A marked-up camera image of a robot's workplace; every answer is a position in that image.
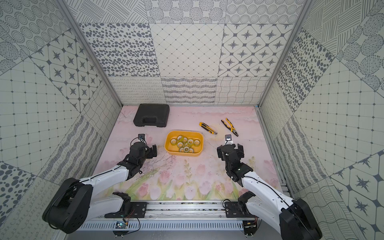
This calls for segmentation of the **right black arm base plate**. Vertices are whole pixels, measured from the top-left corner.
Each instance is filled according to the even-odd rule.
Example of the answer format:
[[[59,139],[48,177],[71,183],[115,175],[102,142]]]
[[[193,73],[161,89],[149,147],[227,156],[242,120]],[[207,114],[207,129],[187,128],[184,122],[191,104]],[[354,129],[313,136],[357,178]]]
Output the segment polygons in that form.
[[[256,216],[249,213],[244,204],[239,202],[223,202],[223,207],[226,212],[226,218],[252,218]]]

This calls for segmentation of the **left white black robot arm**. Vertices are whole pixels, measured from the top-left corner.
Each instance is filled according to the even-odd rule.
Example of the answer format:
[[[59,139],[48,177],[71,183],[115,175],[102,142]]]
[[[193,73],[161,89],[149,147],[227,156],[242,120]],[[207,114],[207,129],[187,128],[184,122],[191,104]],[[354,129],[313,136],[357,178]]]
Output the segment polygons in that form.
[[[131,197],[122,192],[98,198],[104,190],[130,180],[140,173],[147,159],[157,156],[157,146],[135,142],[130,152],[111,169],[83,179],[65,180],[43,212],[42,219],[52,229],[71,234],[84,222],[105,216],[122,218],[132,216]]]

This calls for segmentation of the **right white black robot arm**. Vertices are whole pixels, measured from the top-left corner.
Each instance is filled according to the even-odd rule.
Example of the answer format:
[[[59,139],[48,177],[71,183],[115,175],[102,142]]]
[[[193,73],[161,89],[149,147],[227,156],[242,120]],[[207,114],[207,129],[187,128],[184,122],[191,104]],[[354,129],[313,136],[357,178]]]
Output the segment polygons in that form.
[[[218,157],[225,162],[231,180],[247,190],[238,198],[241,214],[258,217],[283,240],[320,240],[323,233],[309,205],[303,199],[292,199],[275,190],[247,164],[242,145],[217,147]]]

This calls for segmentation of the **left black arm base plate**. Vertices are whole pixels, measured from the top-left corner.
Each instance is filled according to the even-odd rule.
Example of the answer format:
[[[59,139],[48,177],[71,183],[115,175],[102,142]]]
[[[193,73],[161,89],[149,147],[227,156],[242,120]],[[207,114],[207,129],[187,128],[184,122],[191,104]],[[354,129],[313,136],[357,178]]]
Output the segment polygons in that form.
[[[144,218],[147,210],[147,202],[129,202],[123,203],[121,209],[115,213],[104,215],[106,219],[113,218]]]

